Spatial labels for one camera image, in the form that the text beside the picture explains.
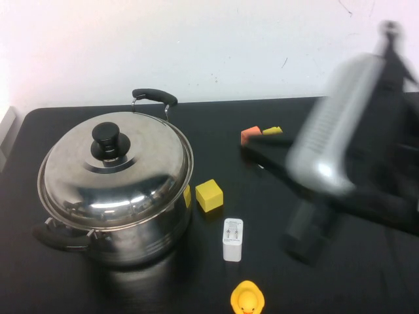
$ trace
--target orange block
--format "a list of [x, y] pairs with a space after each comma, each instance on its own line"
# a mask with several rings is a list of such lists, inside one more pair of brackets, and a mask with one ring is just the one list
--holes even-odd
[[242, 132], [241, 132], [241, 137], [240, 137], [240, 144], [243, 146], [243, 145], [245, 145], [246, 144], [246, 142], [247, 142], [247, 139], [249, 138], [249, 136], [253, 136], [253, 135], [261, 135], [262, 134], [262, 132], [261, 132], [261, 130], [259, 129], [259, 127], [257, 127], [257, 126], [253, 126], [252, 128], [250, 128], [250, 129], [247, 129], [247, 130], [243, 130]]

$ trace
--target white wall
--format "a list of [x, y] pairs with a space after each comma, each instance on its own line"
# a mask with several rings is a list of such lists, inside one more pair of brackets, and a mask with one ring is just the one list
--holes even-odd
[[320, 95], [342, 60], [373, 51], [382, 20], [401, 22], [419, 68], [418, 12], [417, 0], [0, 0], [0, 105], [16, 132], [35, 108], [127, 104], [134, 88], [180, 102]]

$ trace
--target stainless steel pot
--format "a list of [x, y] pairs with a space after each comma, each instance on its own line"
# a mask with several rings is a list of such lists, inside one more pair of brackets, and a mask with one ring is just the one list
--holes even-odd
[[133, 96], [132, 113], [75, 126], [45, 157], [38, 192], [51, 217], [33, 227], [40, 242], [128, 266], [162, 254], [185, 231], [191, 146], [169, 122], [134, 110], [136, 100], [152, 99], [166, 104], [167, 117], [177, 99], [150, 89]]

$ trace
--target black handle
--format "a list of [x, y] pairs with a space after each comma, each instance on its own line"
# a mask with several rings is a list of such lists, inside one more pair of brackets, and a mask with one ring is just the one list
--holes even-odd
[[53, 232], [46, 223], [34, 226], [32, 228], [32, 235], [46, 246], [61, 251], [85, 251], [90, 243], [90, 238], [87, 235], [66, 237], [65, 235]]
[[297, 260], [313, 265], [336, 220], [336, 211], [323, 199], [302, 200], [283, 235], [286, 251]]
[[169, 93], [163, 92], [162, 90], [140, 88], [138, 90], [133, 90], [132, 96], [136, 100], [150, 99], [169, 106], [177, 105], [177, 98]]
[[119, 127], [113, 122], [102, 122], [92, 131], [94, 142], [90, 152], [98, 160], [110, 160], [123, 157], [130, 150], [130, 139], [119, 132]]

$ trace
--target pot handle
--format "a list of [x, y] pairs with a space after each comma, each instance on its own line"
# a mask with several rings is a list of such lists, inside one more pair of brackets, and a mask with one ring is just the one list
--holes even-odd
[[150, 99], [153, 101], [158, 101], [160, 103], [163, 103], [166, 105], [164, 108], [164, 113], [166, 114], [166, 120], [169, 121], [168, 118], [168, 111], [171, 106], [177, 105], [177, 98], [167, 92], [164, 92], [162, 90], [155, 90], [152, 88], [140, 88], [137, 90], [132, 91], [132, 97], [134, 97], [134, 100], [132, 101], [132, 112], [134, 113], [136, 111], [134, 105], [137, 100], [141, 99]]
[[32, 228], [32, 235], [35, 239], [56, 250], [70, 252], [87, 250], [90, 244], [90, 232], [80, 237], [66, 237], [50, 229], [49, 222], [51, 220], [51, 218], [48, 218], [45, 223], [38, 224]]

